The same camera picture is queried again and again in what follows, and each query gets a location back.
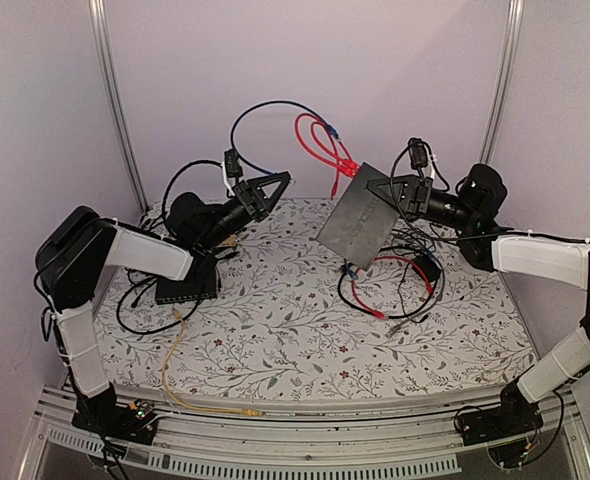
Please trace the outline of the left aluminium frame post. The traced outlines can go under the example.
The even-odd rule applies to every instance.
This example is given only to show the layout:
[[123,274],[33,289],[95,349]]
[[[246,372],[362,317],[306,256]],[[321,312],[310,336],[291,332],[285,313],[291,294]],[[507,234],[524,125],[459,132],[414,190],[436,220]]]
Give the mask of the left aluminium frame post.
[[91,29],[96,45],[99,68],[106,91],[109,111],[114,124],[118,146],[123,158],[126,176],[138,209],[144,213],[149,208],[144,182],[137,164],[131,137],[128,130],[115,63],[110,42],[106,5],[102,0],[88,2]]

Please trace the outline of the black ethernet cable teal boot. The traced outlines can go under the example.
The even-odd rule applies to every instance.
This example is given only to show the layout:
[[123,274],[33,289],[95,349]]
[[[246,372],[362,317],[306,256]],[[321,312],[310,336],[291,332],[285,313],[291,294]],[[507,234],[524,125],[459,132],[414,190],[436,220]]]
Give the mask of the black ethernet cable teal boot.
[[382,248],[366,270],[345,260],[340,267],[338,294],[350,308],[377,319],[417,322],[437,293],[437,283],[430,284],[412,268],[412,260],[427,254],[426,248],[397,244]]

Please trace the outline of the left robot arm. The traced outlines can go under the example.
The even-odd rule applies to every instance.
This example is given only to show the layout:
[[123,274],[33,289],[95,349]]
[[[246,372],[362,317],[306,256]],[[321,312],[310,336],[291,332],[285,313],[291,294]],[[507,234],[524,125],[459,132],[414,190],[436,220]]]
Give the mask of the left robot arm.
[[118,269],[204,287],[213,275],[217,251],[250,223],[266,219],[291,182],[288,172],[243,180],[231,199],[205,204],[197,196],[177,198],[170,210],[171,235],[103,217],[76,207],[35,255],[35,287],[54,313],[61,356],[80,393],[91,398],[86,419],[103,434],[123,426],[123,412],[106,397],[111,383],[95,331],[97,294]]

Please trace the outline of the black power adapter brick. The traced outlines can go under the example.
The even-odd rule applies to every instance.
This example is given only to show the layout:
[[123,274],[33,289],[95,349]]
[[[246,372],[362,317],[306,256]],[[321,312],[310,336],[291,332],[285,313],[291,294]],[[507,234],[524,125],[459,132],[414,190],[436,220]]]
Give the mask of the black power adapter brick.
[[442,274],[442,269],[437,262],[427,254],[415,257],[412,263],[413,270],[420,276],[425,276],[430,284],[436,282]]

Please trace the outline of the floral patterned table cloth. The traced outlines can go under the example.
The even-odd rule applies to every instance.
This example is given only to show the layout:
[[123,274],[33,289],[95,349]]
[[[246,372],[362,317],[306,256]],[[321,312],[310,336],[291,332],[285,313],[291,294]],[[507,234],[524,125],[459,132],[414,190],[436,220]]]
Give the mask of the floral patterned table cloth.
[[470,269],[428,223],[398,225],[385,243],[426,248],[442,269],[419,320],[350,308],[343,260],[315,240],[331,208],[282,201],[240,235],[218,296],[201,304],[158,305],[145,276],[118,271],[95,317],[109,379],[190,400],[357,400],[504,384],[534,363],[500,277]]

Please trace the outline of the aluminium frame post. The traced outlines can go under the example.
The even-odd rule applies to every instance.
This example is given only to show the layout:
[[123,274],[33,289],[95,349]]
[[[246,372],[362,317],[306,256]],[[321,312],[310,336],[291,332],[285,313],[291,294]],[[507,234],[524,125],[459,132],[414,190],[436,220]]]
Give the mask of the aluminium frame post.
[[485,133],[482,138],[481,150],[476,161],[476,163],[483,165],[491,163],[496,149],[518,53],[523,11],[524,2],[522,0],[510,0],[508,2],[498,74]]
[[91,29],[96,45],[99,68],[106,91],[109,111],[114,124],[118,146],[123,158],[126,176],[138,209],[144,213],[149,208],[144,182],[137,164],[131,137],[128,130],[115,63],[110,42],[106,5],[102,0],[88,2]]

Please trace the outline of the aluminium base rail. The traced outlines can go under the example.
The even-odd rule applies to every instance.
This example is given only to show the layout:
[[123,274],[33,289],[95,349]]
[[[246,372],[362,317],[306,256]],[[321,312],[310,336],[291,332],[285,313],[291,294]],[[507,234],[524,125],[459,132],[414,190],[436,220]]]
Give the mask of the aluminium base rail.
[[530,464],[493,463],[490,443],[467,445],[454,428],[465,407],[498,402],[495,387],[405,398],[254,400],[258,416],[230,401],[175,406],[160,391],[119,387],[121,403],[145,399],[159,419],[151,445],[124,445],[133,479],[590,479],[590,440],[568,390],[541,405],[543,430]]

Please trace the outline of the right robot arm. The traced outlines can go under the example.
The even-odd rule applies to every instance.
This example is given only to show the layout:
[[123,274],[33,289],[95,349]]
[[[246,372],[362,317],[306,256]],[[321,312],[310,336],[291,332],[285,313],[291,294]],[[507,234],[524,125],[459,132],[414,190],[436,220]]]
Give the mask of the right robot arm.
[[451,229],[462,260],[472,269],[502,276],[515,300],[525,293],[517,285],[524,281],[533,287],[552,283],[555,292],[577,301],[571,310],[576,319],[564,323],[567,332],[502,388],[498,406],[462,420],[463,426],[480,424],[502,436],[541,426],[540,401],[590,370],[590,238],[562,239],[500,226],[496,216],[508,189],[485,165],[474,166],[454,193],[439,191],[417,175],[370,180],[367,187],[402,220],[419,218]]

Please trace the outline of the right aluminium frame post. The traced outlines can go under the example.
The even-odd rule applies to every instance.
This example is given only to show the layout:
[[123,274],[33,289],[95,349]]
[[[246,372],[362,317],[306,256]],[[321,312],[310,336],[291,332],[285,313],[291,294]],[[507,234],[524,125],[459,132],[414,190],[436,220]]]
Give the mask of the right aluminium frame post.
[[482,138],[481,150],[476,161],[476,163],[483,165],[491,163],[496,149],[518,53],[523,11],[524,2],[522,0],[510,0],[508,2],[498,74],[485,133]]

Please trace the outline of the black network switch box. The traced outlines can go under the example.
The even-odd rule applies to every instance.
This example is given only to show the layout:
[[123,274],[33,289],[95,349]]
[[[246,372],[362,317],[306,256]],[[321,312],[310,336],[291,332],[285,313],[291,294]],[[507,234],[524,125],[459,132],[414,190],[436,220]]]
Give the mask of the black network switch box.
[[384,179],[382,172],[363,163],[316,236],[321,245],[364,270],[399,218],[393,207],[367,188],[369,181]]

